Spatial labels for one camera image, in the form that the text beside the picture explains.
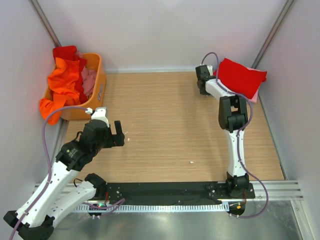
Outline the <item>red t-shirt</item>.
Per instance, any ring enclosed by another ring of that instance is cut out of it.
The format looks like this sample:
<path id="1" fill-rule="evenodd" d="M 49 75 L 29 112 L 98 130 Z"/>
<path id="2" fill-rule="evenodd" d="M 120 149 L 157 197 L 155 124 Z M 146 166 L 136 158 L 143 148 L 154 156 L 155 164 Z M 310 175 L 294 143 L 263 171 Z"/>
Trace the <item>red t-shirt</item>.
<path id="1" fill-rule="evenodd" d="M 267 80 L 267 71 L 251 71 L 246 66 L 224 58 L 218 67 L 218 79 L 229 90 L 247 97 L 255 95 L 261 84 Z"/>

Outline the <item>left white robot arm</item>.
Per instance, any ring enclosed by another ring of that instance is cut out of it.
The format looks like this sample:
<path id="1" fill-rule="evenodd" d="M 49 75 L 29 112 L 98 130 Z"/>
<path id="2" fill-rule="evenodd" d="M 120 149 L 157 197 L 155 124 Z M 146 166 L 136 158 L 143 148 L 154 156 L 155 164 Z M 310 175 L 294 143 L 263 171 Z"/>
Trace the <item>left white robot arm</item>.
<path id="1" fill-rule="evenodd" d="M 101 149 L 122 147 L 125 135 L 119 120 L 116 133 L 103 120 L 90 120 L 70 142 L 65 143 L 49 163 L 49 172 L 34 194 L 19 209 L 8 211 L 3 219 L 24 240 L 47 240 L 59 222 L 85 201 L 101 200 L 107 193 L 106 181 L 90 173 L 78 187 L 57 200 L 65 186 L 89 164 Z"/>

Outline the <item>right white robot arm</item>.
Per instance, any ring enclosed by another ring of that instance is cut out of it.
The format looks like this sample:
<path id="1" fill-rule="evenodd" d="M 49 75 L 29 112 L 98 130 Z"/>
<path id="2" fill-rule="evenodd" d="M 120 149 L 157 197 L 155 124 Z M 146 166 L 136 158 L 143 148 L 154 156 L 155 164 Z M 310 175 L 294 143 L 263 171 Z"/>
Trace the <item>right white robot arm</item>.
<path id="1" fill-rule="evenodd" d="M 219 101 L 218 124 L 225 132 L 228 147 L 225 192 L 231 198 L 243 198 L 250 184 L 244 151 L 244 134 L 249 120 L 247 101 L 223 85 L 214 75 L 212 66 L 199 65 L 195 73 L 199 92 Z"/>

